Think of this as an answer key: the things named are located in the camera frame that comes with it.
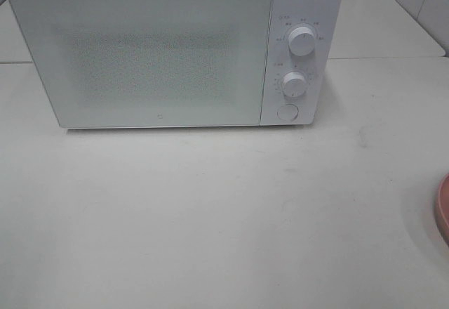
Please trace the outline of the round white door release button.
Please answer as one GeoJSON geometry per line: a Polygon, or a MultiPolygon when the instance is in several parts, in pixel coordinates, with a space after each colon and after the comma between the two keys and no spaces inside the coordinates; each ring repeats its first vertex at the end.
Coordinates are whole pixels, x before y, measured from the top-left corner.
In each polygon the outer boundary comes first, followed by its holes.
{"type": "Polygon", "coordinates": [[[293,122],[297,119],[299,109],[296,105],[285,104],[277,110],[277,117],[283,121],[293,122]]]}

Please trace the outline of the white microwave knob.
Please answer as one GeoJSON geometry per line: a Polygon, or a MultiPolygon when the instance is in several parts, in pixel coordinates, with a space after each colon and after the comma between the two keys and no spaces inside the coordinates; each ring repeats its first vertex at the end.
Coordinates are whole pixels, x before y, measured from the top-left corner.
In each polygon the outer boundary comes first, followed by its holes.
{"type": "Polygon", "coordinates": [[[301,72],[289,72],[281,80],[281,87],[285,97],[297,98],[305,94],[308,82],[301,72]]]}
{"type": "Polygon", "coordinates": [[[293,27],[287,33],[289,51],[295,56],[306,56],[315,49],[317,33],[316,30],[307,24],[293,27]]]}

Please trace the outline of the white microwave door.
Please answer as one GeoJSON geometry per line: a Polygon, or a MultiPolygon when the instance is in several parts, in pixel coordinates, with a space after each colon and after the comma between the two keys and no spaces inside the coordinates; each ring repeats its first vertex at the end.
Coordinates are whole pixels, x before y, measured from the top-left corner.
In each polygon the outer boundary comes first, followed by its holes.
{"type": "Polygon", "coordinates": [[[260,123],[272,0],[10,0],[66,129],[260,123]]]}

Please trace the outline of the pink round plate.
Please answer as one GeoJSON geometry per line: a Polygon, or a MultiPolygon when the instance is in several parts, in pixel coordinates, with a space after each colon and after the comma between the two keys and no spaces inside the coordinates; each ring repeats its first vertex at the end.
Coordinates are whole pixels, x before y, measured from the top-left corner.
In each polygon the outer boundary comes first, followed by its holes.
{"type": "Polygon", "coordinates": [[[449,240],[448,209],[448,175],[446,175],[439,184],[434,203],[436,225],[446,244],[449,240]]]}

